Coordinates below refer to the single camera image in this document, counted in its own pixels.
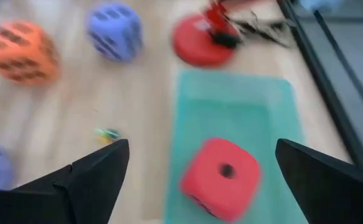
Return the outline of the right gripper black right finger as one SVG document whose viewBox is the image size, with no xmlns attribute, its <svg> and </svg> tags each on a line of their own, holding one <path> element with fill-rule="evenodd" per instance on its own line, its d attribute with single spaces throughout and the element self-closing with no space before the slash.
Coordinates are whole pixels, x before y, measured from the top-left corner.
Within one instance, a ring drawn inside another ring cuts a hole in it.
<svg viewBox="0 0 363 224">
<path fill-rule="evenodd" d="M 363 169 L 288 139 L 275 156 L 308 223 L 363 224 Z"/>
</svg>

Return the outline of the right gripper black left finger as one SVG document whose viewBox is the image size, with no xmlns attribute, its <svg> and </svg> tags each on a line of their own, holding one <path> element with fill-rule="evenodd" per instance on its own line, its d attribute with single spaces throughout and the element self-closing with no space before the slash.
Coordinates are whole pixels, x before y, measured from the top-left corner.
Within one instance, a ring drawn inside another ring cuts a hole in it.
<svg viewBox="0 0 363 224">
<path fill-rule="evenodd" d="M 12 190 L 0 190 L 0 223 L 107 224 L 123 185 L 129 142 L 120 139 Z"/>
</svg>

